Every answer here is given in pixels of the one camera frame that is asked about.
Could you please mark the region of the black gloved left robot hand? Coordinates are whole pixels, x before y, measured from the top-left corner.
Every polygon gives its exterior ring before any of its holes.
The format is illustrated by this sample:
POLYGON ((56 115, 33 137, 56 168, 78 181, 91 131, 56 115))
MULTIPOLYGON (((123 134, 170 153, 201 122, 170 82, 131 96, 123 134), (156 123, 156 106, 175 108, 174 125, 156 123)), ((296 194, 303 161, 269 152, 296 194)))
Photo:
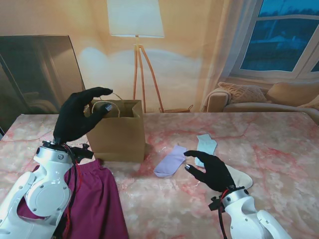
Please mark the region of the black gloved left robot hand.
POLYGON ((112 89, 94 87, 71 94, 60 109, 53 132, 53 142, 55 144, 64 144, 75 141, 91 131, 112 109, 112 106, 104 104, 89 117, 84 115, 84 107, 94 98, 107 96, 111 93, 113 93, 112 89))

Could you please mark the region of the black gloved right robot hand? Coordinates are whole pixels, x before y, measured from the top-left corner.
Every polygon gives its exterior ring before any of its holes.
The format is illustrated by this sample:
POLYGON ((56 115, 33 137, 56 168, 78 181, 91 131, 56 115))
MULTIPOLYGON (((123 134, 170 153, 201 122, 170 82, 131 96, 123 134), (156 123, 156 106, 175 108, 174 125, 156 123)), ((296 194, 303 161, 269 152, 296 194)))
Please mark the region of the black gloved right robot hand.
POLYGON ((204 164, 205 172, 189 164, 185 166, 185 169, 195 179, 206 184, 213 191, 223 193, 226 190, 230 191, 236 188, 235 182, 225 163, 217 156, 196 150, 186 151, 184 156, 196 157, 204 164))

